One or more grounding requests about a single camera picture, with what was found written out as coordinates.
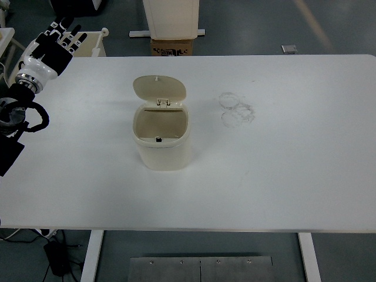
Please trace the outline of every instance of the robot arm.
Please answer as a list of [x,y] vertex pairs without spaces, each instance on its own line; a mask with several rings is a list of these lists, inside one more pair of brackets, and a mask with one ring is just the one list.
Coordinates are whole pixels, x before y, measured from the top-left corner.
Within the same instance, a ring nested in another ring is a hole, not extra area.
[[[62,40],[73,18],[58,18],[41,33],[24,56],[25,66],[19,70],[15,82],[4,97],[0,98],[0,176],[8,171],[24,148],[18,142],[23,132],[36,132],[47,127],[49,117],[46,110],[33,100],[47,81],[57,78],[68,66],[74,52],[86,39],[83,33],[77,41],[80,26],[76,26],[68,37]],[[27,108],[35,109],[42,123],[28,128],[25,121]]]

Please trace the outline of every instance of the cardboard box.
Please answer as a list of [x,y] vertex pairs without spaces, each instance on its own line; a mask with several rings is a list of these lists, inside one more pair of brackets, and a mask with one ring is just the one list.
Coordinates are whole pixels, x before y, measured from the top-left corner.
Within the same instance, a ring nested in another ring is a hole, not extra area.
[[193,39],[150,41],[152,56],[192,56]]

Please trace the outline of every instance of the robot finger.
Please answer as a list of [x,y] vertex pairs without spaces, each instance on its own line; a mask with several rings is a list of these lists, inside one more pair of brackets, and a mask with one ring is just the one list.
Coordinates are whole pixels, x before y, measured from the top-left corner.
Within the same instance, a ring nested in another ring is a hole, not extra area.
[[50,26],[48,27],[48,29],[45,31],[45,35],[49,35],[51,33],[51,31],[53,31],[55,28],[58,27],[58,25],[60,24],[61,20],[63,19],[62,16],[58,16],[51,24]]
[[72,32],[63,40],[63,42],[61,43],[61,45],[64,47],[64,48],[67,48],[69,44],[71,44],[72,42],[72,39],[77,35],[77,33],[80,31],[81,29],[81,26],[78,25],[76,26]]
[[49,36],[51,36],[51,39],[53,39],[56,42],[59,41],[61,37],[63,37],[63,33],[69,28],[72,22],[73,18],[70,16],[63,18],[61,23],[59,23],[57,27],[50,32]]
[[73,55],[73,53],[78,49],[78,47],[80,47],[80,45],[86,39],[86,37],[88,37],[86,33],[81,34],[79,39],[75,43],[73,43],[72,46],[69,48],[68,52]]

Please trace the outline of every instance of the table leg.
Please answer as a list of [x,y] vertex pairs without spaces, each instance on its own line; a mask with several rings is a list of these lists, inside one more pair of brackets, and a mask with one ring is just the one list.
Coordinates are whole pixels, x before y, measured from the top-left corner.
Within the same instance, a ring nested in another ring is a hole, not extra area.
[[12,58],[14,56],[15,51],[16,51],[16,46],[12,44],[11,47],[9,48],[8,54],[5,59],[5,63],[4,63],[5,71],[9,70],[9,66],[11,65]]
[[298,233],[307,282],[321,282],[311,233]]
[[104,230],[92,230],[90,234],[88,250],[86,252],[85,264],[83,266],[81,282],[94,282],[96,268],[102,246]]
[[0,9],[0,28],[5,28],[5,11]]
[[26,47],[24,47],[21,43],[19,43],[16,39],[11,39],[12,44],[16,45],[21,50],[26,50]]

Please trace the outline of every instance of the power adapter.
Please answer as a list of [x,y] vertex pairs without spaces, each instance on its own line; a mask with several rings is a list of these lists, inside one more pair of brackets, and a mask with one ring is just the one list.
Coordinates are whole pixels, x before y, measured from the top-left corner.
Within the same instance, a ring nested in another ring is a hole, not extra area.
[[63,277],[69,272],[69,259],[66,248],[56,241],[48,242],[43,246],[53,275]]

